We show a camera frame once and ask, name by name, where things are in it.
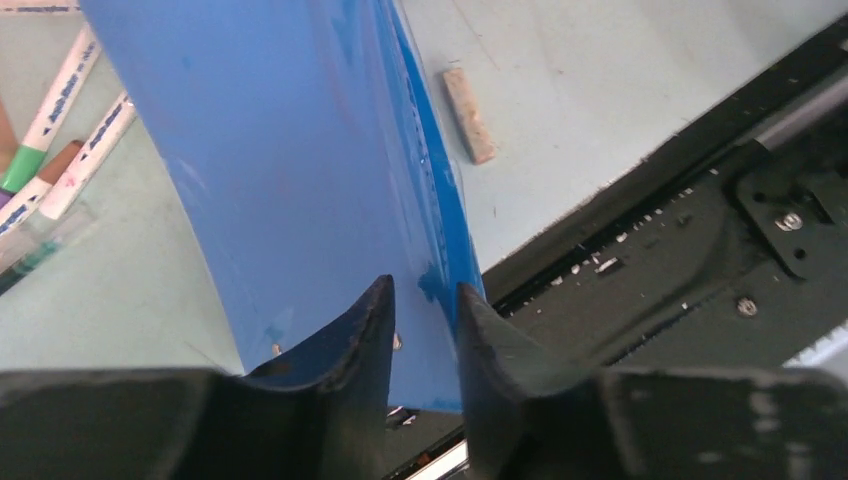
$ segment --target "green marker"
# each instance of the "green marker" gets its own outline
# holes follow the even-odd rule
[[[56,132],[65,121],[71,104],[77,98],[83,82],[100,56],[100,46],[91,28],[86,25],[77,35],[71,51],[62,63],[59,74],[47,91],[47,96],[35,114],[35,120],[24,135],[21,146],[0,180],[0,188],[17,193],[35,177]]]

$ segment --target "screw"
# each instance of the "screw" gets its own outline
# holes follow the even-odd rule
[[[736,310],[743,317],[753,317],[757,314],[757,304],[748,297],[742,297],[736,303]]]
[[[794,232],[795,230],[800,230],[801,227],[804,226],[804,220],[802,220],[801,216],[797,213],[789,212],[783,217],[775,220],[774,224],[777,225],[777,228],[784,232]]]

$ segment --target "purple marker cap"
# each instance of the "purple marker cap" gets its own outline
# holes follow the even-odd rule
[[[4,205],[9,203],[9,200],[11,200],[14,196],[14,193],[9,193],[6,190],[0,189],[0,208],[3,208]]]

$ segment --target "bolt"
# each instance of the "bolt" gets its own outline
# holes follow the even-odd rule
[[[797,213],[789,212],[783,217],[775,220],[774,224],[777,225],[777,228],[784,232],[794,232],[795,230],[800,230],[801,227],[804,226],[804,220],[802,220],[801,216]]]
[[[742,297],[736,303],[736,310],[743,317],[753,317],[757,314],[757,304],[748,297]]]

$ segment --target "white tabletop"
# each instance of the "white tabletop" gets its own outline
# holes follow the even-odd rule
[[[404,0],[485,270],[848,10],[848,0]],[[18,135],[82,18],[0,17]],[[436,81],[462,66],[498,158],[467,161]],[[54,145],[120,91],[95,67]],[[0,369],[241,366],[176,192],[141,122],[83,200],[95,231],[0,298]]]

